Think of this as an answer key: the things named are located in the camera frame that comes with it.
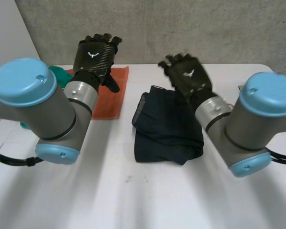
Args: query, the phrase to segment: crumpled black garment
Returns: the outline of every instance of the crumpled black garment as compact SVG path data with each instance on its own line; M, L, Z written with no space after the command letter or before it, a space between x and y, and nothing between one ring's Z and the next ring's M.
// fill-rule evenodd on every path
M187 160L203 154L202 128L188 104L176 102L176 93L152 86L143 93L134 114L134 155L137 162Z

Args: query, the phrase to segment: light blue cap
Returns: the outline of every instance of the light blue cap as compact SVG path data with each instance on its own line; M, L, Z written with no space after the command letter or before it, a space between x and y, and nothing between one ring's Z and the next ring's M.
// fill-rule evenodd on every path
M241 94L242 105L263 117L286 116L286 75L257 73L246 82Z
M55 164L71 165L76 162L80 151L70 147L53 144L37 144L35 153L37 157L44 161Z
M54 93L56 86L55 75L40 60L17 59L0 67L0 101L6 105L40 104Z
M245 177L253 174L271 163L270 153L262 153L239 161L228 168L236 177Z

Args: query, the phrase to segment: green cloth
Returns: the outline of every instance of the green cloth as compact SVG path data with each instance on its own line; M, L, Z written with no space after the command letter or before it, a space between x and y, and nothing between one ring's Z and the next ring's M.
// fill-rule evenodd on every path
M59 86L64 89L66 87L66 85L68 84L68 82L70 82L70 80L72 79L72 75L67 73L63 68L61 67L57 67L57 66L49 66L49 69L54 73L57 83L59 84ZM27 125L25 125L24 123L20 123L20 125L24 128L24 129L30 129Z

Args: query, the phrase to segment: white table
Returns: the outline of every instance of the white table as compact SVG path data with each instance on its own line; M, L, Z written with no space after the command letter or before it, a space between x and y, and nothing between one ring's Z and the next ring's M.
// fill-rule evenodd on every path
M259 64L205 68L232 103L238 85L271 72ZM130 65L120 119L92 121L74 165L0 163L0 229L286 229L284 165L235 178L207 136L204 155L184 166L136 163L131 120L151 85L171 88L155 64ZM0 153L27 158L37 141L19 123L0 122ZM286 154L286 133L268 146Z

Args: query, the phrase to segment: orange towel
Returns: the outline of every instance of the orange towel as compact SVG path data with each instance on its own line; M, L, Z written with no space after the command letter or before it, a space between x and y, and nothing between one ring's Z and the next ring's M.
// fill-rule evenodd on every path
M111 68L111 75L118 83L120 91L112 93L105 86L99 88L99 98L92 115L92 120L111 120L120 117L121 108L125 96L126 84L128 80L129 67Z

